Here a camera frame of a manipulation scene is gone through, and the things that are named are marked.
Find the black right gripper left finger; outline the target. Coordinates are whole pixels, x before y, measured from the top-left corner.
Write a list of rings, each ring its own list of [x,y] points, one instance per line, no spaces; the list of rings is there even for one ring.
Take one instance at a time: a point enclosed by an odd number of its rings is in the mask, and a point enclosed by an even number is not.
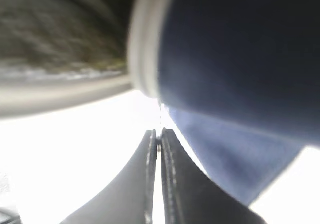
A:
[[[151,224],[156,160],[156,131],[147,130],[137,150],[120,173],[62,223]]]

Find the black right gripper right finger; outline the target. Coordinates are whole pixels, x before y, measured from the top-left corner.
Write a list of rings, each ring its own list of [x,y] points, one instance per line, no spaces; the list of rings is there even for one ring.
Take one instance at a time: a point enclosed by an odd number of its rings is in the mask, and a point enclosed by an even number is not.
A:
[[[162,131],[161,174],[167,224],[265,223],[195,164],[172,129]]]

